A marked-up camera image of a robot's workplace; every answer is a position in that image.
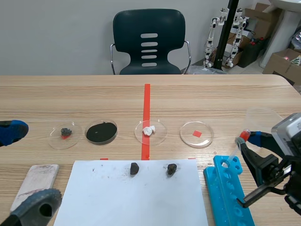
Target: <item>white eraser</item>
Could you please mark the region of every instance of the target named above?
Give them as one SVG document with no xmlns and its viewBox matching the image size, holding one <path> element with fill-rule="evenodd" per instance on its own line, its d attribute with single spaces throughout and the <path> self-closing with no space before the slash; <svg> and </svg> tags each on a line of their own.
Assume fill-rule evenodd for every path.
<svg viewBox="0 0 301 226">
<path fill-rule="evenodd" d="M 144 127 L 143 133 L 146 136 L 150 136 L 152 134 L 152 129 L 150 127 Z"/>
<path fill-rule="evenodd" d="M 155 128 L 155 126 L 150 126 L 150 128 L 151 128 L 151 130 L 152 130 L 153 133 L 156 133 L 156 128 Z"/>
</svg>

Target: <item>test tube rack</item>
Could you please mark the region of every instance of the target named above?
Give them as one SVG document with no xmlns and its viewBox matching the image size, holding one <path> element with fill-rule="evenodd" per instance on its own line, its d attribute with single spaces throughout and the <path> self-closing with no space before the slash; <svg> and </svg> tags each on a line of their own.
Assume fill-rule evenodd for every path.
<svg viewBox="0 0 301 226">
<path fill-rule="evenodd" d="M 229 156 L 217 155 L 214 167 L 204 170 L 211 206 L 217 226 L 255 226 L 249 208 L 242 208 L 237 198 L 243 200 L 244 192 L 238 176 L 243 172 L 237 156 L 226 168 L 222 164 Z"/>
</svg>

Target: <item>black rock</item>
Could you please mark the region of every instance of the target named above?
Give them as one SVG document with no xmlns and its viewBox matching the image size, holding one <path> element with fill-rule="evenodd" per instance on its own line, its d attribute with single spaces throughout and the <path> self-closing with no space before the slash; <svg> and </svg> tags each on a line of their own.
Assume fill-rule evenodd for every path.
<svg viewBox="0 0 301 226">
<path fill-rule="evenodd" d="M 177 165 L 176 164 L 169 164 L 167 167 L 167 174 L 168 175 L 173 175 L 175 171 L 177 170 Z"/>
<path fill-rule="evenodd" d="M 130 173 L 131 175 L 136 175 L 139 171 L 139 166 L 136 162 L 132 162 L 131 163 L 131 170 L 130 170 Z"/>
<path fill-rule="evenodd" d="M 62 136 L 69 136 L 69 135 L 71 135 L 72 130 L 68 129 L 68 128 L 62 128 L 61 133 L 62 133 Z"/>
</svg>

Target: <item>red tape line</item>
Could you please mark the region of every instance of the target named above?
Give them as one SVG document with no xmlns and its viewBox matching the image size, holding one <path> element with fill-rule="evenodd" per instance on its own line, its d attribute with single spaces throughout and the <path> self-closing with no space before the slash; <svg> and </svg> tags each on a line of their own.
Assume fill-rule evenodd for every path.
<svg viewBox="0 0 301 226">
<path fill-rule="evenodd" d="M 151 85 L 144 85 L 143 128 L 150 126 Z M 150 159 L 150 137 L 142 133 L 141 160 Z"/>
</svg>

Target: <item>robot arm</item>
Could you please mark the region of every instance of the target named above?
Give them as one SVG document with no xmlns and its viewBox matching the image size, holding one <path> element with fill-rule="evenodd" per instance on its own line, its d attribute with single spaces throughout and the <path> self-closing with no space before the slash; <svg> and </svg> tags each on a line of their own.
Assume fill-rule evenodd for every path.
<svg viewBox="0 0 301 226">
<path fill-rule="evenodd" d="M 211 23 L 210 31 L 209 31 L 209 37 L 206 42 L 204 67 L 212 66 L 210 63 L 210 56 L 213 51 L 214 31 L 215 31 L 216 26 L 223 26 L 225 24 L 225 21 L 227 20 L 228 12 L 229 12 L 228 8 L 222 8 L 220 10 L 220 17 L 212 19 L 212 23 Z"/>
<path fill-rule="evenodd" d="M 242 38 L 242 32 L 243 32 L 244 27 L 246 26 L 246 18 L 241 16 L 242 11 L 243 10 L 241 8 L 238 8 L 236 10 L 235 17 L 233 20 L 233 25 L 237 25 L 238 30 L 236 32 L 236 36 L 235 36 L 235 39 L 232 44 L 232 50 L 231 50 L 230 56 L 227 59 L 227 65 L 229 67 L 233 67 L 233 59 L 235 58 L 235 56 L 238 52 L 238 47 L 240 45 L 241 38 Z"/>
<path fill-rule="evenodd" d="M 236 143 L 258 186 L 257 189 L 238 203 L 247 208 L 269 192 L 285 195 L 289 206 L 301 215 L 301 113 L 295 113 L 273 127 L 272 135 L 251 132 L 248 141 L 256 146 L 264 147 L 272 154 L 263 158 L 250 150 L 244 139 L 238 137 Z M 276 188 L 289 177 L 283 189 Z"/>
</svg>

